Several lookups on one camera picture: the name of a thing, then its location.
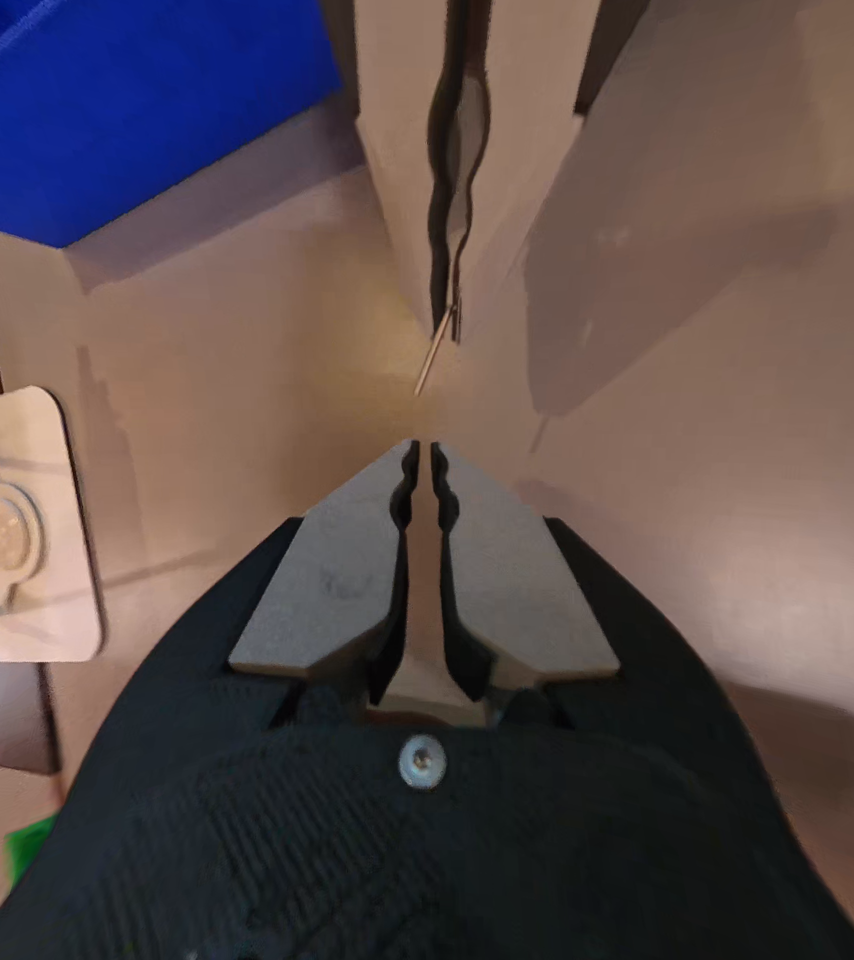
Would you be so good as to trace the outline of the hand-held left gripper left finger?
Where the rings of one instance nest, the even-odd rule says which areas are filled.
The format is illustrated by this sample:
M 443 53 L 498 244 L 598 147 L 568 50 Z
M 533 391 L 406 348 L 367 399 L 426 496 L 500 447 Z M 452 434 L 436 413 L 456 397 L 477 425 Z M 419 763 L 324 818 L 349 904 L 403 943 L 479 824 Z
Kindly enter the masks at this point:
M 228 664 L 377 706 L 407 633 L 407 529 L 421 444 L 398 443 L 308 510 Z

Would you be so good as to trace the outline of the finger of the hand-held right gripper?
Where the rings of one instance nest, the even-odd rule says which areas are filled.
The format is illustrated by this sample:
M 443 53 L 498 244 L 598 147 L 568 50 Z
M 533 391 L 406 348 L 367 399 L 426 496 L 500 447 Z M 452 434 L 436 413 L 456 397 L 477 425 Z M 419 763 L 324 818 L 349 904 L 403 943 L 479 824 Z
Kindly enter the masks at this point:
M 486 34 L 488 117 L 460 260 L 458 343 L 493 318 L 498 291 L 583 125 L 575 103 L 587 2 L 495 1 Z
M 434 333 L 428 119 L 444 65 L 446 14 L 444 1 L 354 3 L 356 126 L 402 295 L 427 338 Z

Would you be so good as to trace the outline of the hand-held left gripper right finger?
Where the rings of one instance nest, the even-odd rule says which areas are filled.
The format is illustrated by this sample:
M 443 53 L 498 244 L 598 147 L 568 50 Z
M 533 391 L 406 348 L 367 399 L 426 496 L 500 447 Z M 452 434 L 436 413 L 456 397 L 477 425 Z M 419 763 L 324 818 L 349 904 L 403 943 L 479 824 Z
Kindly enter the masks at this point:
M 517 694 L 608 680 L 620 659 L 546 519 L 448 444 L 430 448 L 443 655 L 495 725 Z

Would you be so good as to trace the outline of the long metal screw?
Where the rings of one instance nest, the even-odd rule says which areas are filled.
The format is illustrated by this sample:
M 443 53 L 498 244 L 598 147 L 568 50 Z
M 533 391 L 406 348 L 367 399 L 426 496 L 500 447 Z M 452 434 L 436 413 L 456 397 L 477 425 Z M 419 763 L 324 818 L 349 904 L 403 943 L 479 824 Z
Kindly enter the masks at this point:
M 421 364 L 418 376 L 413 387 L 413 396 L 418 398 L 422 395 L 428 378 L 436 364 L 441 347 L 446 342 L 457 344 L 460 338 L 462 304 L 456 299 L 446 309 L 439 326 L 434 330 L 433 339 L 429 345 L 428 351 Z

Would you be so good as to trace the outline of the blue plastic bin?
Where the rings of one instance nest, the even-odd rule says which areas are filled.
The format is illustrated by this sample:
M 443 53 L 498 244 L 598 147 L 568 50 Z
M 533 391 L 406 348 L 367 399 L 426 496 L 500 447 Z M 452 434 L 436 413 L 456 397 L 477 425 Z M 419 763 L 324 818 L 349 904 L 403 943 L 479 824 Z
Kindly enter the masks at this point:
M 0 1 L 0 233 L 69 246 L 342 87 L 315 1 Z

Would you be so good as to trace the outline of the green plastic bin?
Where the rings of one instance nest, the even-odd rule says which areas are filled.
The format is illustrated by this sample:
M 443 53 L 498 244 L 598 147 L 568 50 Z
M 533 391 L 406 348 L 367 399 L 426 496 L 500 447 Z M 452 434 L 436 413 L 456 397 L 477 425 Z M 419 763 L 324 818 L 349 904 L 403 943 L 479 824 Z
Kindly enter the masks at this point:
M 4 835 L 2 849 L 10 889 L 17 885 L 34 863 L 57 819 L 58 813 L 53 813 Z

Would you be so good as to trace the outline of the grey desk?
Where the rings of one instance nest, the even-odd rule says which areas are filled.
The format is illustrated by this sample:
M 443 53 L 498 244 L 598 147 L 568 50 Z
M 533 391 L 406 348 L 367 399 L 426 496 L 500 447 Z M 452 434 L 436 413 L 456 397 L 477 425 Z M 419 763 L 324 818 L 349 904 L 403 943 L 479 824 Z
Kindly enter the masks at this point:
M 854 919 L 854 2 L 651 2 L 462 345 L 425 339 L 334 106 L 77 246 L 0 233 L 0 375 L 73 441 L 106 615 L 49 667 L 53 813 L 133 670 L 408 437 L 563 519 L 716 671 Z

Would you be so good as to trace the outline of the white stand base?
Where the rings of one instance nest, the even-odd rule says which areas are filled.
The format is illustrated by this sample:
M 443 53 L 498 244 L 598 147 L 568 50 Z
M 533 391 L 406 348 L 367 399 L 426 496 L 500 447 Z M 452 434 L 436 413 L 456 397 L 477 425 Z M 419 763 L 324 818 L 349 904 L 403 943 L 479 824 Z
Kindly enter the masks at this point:
M 104 619 L 61 405 L 0 395 L 0 663 L 84 663 Z

